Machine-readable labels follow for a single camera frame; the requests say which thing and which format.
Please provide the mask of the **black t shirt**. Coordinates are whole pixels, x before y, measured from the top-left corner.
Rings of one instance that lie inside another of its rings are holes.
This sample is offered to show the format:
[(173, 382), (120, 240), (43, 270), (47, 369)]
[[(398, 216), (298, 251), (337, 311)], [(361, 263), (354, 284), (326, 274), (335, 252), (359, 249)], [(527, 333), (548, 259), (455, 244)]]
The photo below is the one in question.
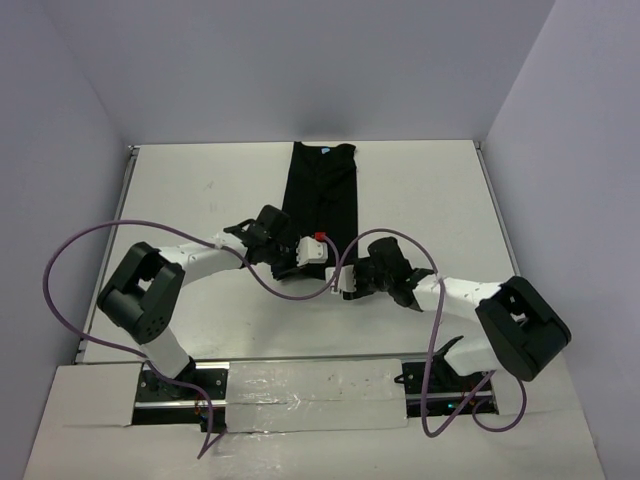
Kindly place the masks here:
[(302, 237), (324, 232), (343, 253), (358, 235), (356, 147), (293, 145), (281, 210)]

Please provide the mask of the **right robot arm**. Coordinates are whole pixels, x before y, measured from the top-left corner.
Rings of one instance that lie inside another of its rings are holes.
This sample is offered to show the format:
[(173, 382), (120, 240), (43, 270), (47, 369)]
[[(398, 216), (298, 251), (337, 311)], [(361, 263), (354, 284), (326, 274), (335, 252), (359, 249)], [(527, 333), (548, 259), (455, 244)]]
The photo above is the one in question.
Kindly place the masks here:
[(394, 237), (368, 246), (368, 255), (341, 268), (335, 290), (345, 300), (376, 293), (413, 311), (435, 312), (474, 322), (479, 337), (459, 334), (434, 357), (436, 383), (455, 391), (472, 374), (506, 371), (533, 381), (572, 340), (561, 320), (534, 286), (521, 276), (504, 282), (440, 277), (432, 268), (413, 267)]

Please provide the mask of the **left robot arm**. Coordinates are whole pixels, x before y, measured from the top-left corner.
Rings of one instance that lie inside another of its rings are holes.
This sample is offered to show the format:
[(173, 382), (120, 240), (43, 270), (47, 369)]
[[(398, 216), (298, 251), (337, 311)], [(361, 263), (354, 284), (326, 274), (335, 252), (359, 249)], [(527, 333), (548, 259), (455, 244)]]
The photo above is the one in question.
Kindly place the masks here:
[(301, 236), (290, 216), (266, 205), (256, 219), (195, 240), (155, 248), (138, 242), (127, 251), (98, 296), (98, 308), (125, 330), (160, 372), (160, 387), (173, 398), (188, 396), (196, 364), (170, 328), (183, 287), (245, 262), (281, 266), (295, 259)]

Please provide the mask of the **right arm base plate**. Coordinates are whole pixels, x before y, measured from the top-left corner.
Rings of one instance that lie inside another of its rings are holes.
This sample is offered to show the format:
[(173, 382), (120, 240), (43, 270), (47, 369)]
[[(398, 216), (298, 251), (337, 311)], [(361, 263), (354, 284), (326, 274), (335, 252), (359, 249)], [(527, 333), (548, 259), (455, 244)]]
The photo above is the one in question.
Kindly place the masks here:
[[(420, 416), (420, 394), (424, 377), (423, 362), (402, 362), (402, 372), (394, 378), (396, 384), (404, 388), (406, 411), (409, 418)], [(461, 377), (441, 359), (435, 359), (430, 371), (427, 395), (427, 409), (429, 416), (448, 416), (484, 378), (482, 372)], [(478, 413), (495, 414), (497, 408), (494, 402), (491, 383), (487, 383), (475, 397), (462, 409), (461, 415), (470, 415), (474, 407)]]

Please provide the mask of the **aluminium table rail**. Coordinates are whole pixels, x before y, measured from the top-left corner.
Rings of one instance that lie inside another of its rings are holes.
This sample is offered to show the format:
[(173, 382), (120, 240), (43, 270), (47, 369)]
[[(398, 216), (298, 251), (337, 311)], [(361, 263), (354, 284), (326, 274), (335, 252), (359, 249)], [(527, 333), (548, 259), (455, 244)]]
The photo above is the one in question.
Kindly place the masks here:
[[(129, 158), (126, 162), (126, 168), (125, 168), (125, 172), (124, 172), (124, 176), (123, 176), (123, 182), (122, 182), (122, 188), (121, 188), (121, 192), (119, 195), (119, 199), (118, 199), (118, 203), (116, 206), (116, 210), (115, 210), (115, 214), (113, 219), (114, 220), (120, 220), (122, 217), (122, 212), (124, 209), (124, 205), (126, 203), (126, 198), (127, 198), (127, 194), (129, 191), (129, 187), (130, 187), (130, 183), (132, 180), (132, 176), (134, 173), (134, 169), (135, 169), (135, 165), (137, 162), (137, 158), (139, 155), (139, 150), (140, 147), (139, 146), (129, 146)], [(96, 301), (97, 301), (97, 297), (98, 294), (100, 292), (100, 288), (102, 285), (102, 281), (104, 280), (104, 276), (106, 273), (106, 268), (107, 268), (107, 264), (112, 252), (112, 248), (113, 248), (113, 243), (114, 243), (114, 239), (115, 239), (115, 235), (117, 233), (117, 231), (113, 230), (112, 227), (108, 227), (107, 228), (107, 243), (106, 243), (106, 247), (105, 247), (105, 252), (103, 254), (102, 257), (102, 261), (100, 264), (100, 269), (98, 272), (98, 276), (97, 276), (97, 280), (96, 280), (96, 284), (94, 287), (94, 291), (91, 297), (91, 301), (90, 301), (90, 305), (88, 308), (88, 312), (87, 312), (87, 316), (85, 319), (85, 323), (84, 323), (84, 327), (83, 327), (83, 332), (84, 333), (90, 333), (91, 329), (92, 329), (92, 324), (93, 324), (93, 320), (94, 320), (94, 316), (95, 316), (95, 311), (96, 311)], [(73, 364), (83, 364), (84, 363), (84, 356), (85, 356), (85, 350), (88, 346), (88, 341), (87, 340), (83, 340), (81, 339), (79, 342), (79, 345), (77, 347), (77, 351), (76, 351), (76, 355), (73, 361)]]

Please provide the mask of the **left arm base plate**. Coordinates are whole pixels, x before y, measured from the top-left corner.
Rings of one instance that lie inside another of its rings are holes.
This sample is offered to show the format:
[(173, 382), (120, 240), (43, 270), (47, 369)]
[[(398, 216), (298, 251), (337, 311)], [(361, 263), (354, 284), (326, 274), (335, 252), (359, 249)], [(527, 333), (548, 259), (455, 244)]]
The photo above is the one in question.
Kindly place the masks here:
[[(200, 368), (193, 382), (209, 395), (213, 405), (213, 432), (226, 427), (227, 368)], [(205, 433), (208, 426), (208, 404), (204, 396), (184, 387), (160, 380), (150, 369), (139, 374), (131, 423), (135, 426), (197, 425)]]

